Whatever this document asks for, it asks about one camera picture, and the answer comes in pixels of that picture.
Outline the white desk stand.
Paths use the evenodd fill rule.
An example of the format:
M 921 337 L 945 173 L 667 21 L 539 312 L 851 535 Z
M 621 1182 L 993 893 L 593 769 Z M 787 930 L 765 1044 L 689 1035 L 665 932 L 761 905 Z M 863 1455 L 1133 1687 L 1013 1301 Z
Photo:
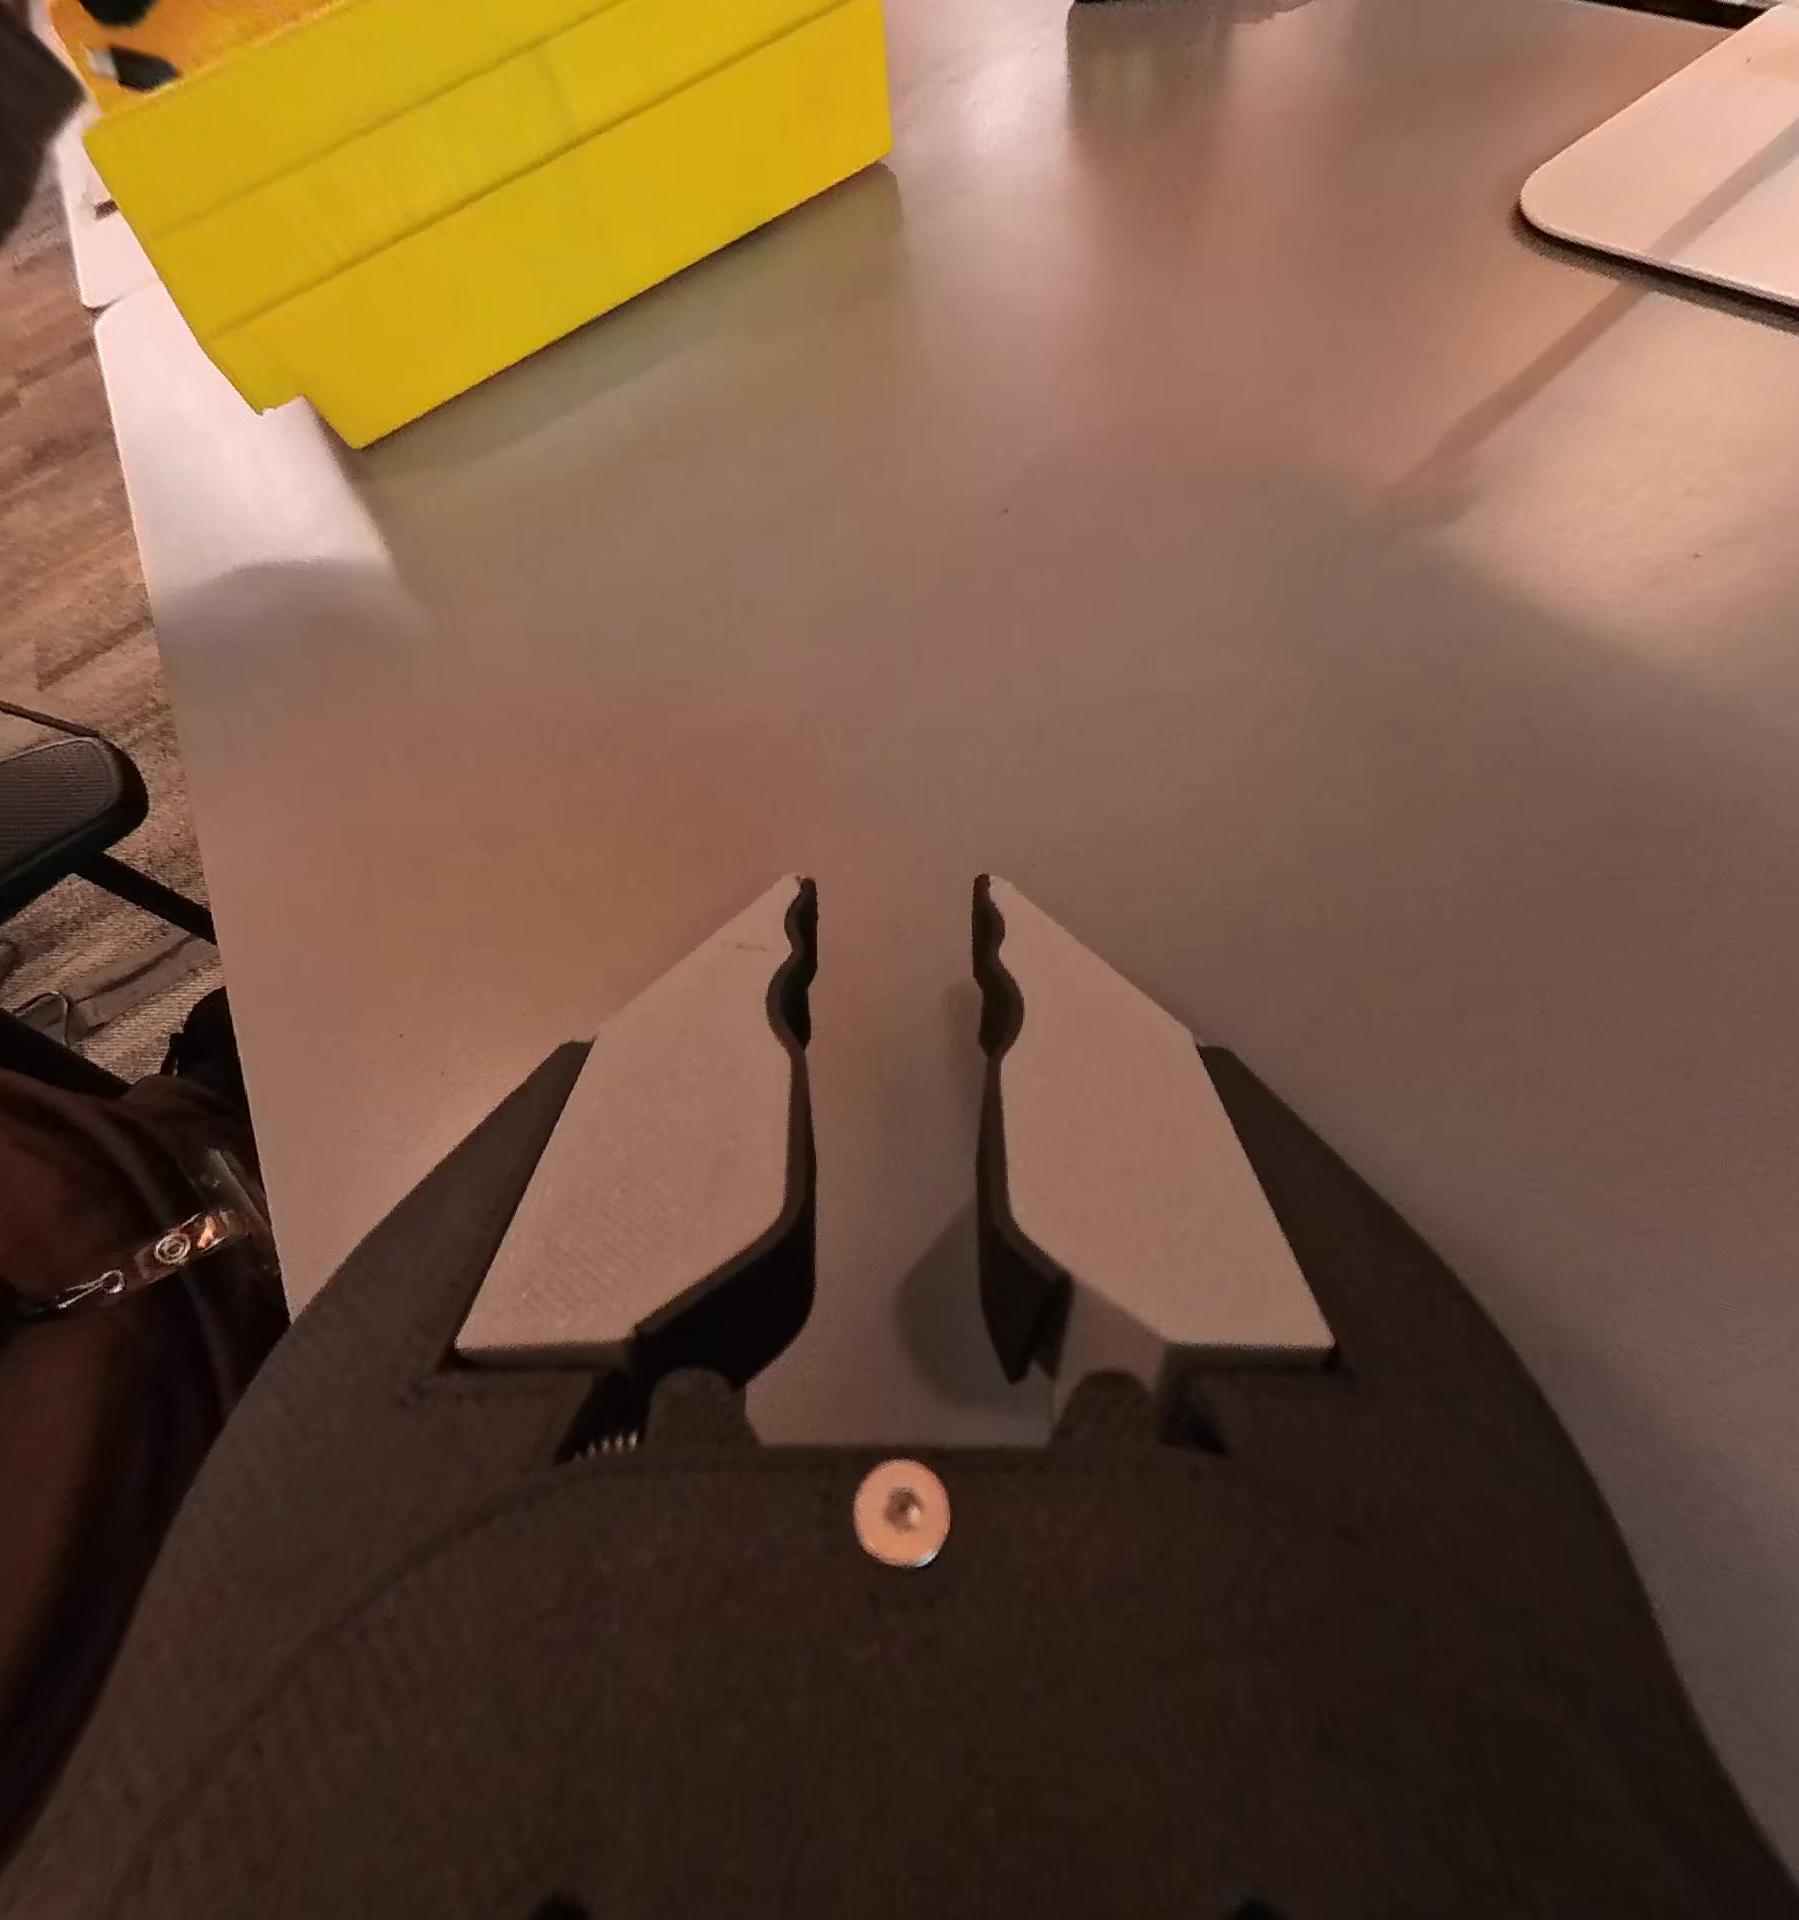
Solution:
M 1555 242 L 1799 315 L 1799 1 L 1541 163 L 1519 212 Z

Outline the black office chair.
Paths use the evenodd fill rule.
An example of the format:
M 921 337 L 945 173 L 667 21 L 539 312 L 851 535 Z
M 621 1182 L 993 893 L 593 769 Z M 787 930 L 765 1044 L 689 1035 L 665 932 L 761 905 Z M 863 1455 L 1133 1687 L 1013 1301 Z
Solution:
M 0 715 L 53 734 L 53 741 L 0 759 L 0 930 L 57 886 L 79 880 L 215 945 L 205 904 L 113 853 L 147 816 L 137 764 L 91 727 L 1 698 Z M 125 1088 L 117 1073 L 3 1008 L 0 1067 L 67 1091 L 115 1098 Z

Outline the yellow plastic box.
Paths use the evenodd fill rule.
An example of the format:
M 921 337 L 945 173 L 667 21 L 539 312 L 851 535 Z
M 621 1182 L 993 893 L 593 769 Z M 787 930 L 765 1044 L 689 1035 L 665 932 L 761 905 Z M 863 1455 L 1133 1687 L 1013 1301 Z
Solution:
M 875 1 L 49 3 L 255 412 L 365 447 L 881 161 Z

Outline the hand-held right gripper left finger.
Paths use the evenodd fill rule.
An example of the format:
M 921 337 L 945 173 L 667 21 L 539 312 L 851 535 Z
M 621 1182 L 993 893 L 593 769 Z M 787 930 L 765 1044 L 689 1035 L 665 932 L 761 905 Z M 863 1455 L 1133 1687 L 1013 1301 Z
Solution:
M 815 881 L 787 873 L 583 1049 L 461 1322 L 487 1372 L 745 1387 L 815 1301 Z

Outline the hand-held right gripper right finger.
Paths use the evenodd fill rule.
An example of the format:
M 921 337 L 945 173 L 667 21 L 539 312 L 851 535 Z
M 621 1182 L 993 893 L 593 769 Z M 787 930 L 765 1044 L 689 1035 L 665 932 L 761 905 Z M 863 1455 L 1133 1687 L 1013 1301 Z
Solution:
M 1311 1372 L 1327 1325 L 1193 1031 L 983 873 L 981 1317 L 1007 1380 L 1061 1418 L 1089 1380 L 1169 1419 L 1189 1380 Z

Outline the person's brown shirt torso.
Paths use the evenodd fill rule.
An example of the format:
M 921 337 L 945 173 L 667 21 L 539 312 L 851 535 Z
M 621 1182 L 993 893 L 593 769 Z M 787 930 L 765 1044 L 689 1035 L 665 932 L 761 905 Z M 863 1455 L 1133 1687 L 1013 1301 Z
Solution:
M 105 1098 L 0 1067 L 0 1277 L 69 1281 L 191 1211 L 239 1107 L 149 1075 Z M 0 1866 L 85 1720 L 211 1442 L 287 1327 L 281 1279 L 153 1292 L 0 1353 Z

